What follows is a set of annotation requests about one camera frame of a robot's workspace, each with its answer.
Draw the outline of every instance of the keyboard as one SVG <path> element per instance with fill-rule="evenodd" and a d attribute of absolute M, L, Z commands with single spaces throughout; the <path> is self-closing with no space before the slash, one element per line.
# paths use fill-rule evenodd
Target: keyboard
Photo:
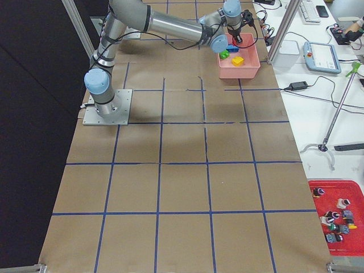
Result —
<path fill-rule="evenodd" d="M 300 10 L 304 18 L 304 24 L 320 24 L 321 18 L 317 13 L 316 6 L 312 0 L 302 0 Z"/>

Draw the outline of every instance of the metal mounting plate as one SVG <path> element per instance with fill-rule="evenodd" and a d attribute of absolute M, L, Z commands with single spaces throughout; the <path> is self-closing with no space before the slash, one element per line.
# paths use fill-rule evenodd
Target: metal mounting plate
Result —
<path fill-rule="evenodd" d="M 116 89 L 115 96 L 118 96 L 122 103 L 118 115 L 103 118 L 97 112 L 94 106 L 86 108 L 83 125 L 85 126 L 104 126 L 104 125 L 127 125 L 129 121 L 132 89 Z M 88 104 L 93 104 L 94 100 L 90 96 Z"/>
<path fill-rule="evenodd" d="M 138 31 L 131 27 L 126 27 L 125 34 L 128 34 L 130 32 Z M 140 33 L 132 33 L 128 34 L 124 37 L 125 40 L 139 40 L 140 39 Z"/>

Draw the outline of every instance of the white container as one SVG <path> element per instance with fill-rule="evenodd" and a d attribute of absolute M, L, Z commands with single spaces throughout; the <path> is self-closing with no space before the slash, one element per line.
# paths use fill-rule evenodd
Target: white container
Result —
<path fill-rule="evenodd" d="M 283 40 L 273 62 L 273 66 L 290 68 L 296 63 L 299 56 L 300 48 L 298 47 L 298 43 L 296 41 Z"/>

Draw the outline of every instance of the dark wall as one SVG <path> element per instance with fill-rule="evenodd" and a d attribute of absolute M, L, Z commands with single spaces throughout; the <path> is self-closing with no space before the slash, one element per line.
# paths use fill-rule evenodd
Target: dark wall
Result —
<path fill-rule="evenodd" d="M 105 16 L 107 13 L 108 0 L 83 0 L 90 16 Z"/>
<path fill-rule="evenodd" d="M 88 13 L 76 3 L 96 46 Z M 0 14 L 0 268 L 5 268 L 38 262 L 89 56 L 61 1 L 2 0 Z"/>

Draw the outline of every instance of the green block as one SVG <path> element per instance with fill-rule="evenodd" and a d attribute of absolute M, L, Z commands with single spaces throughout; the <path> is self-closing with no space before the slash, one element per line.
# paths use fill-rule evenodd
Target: green block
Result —
<path fill-rule="evenodd" d="M 224 50 L 222 52 L 219 53 L 220 59 L 225 60 L 226 58 L 228 58 L 230 56 L 229 51 Z"/>

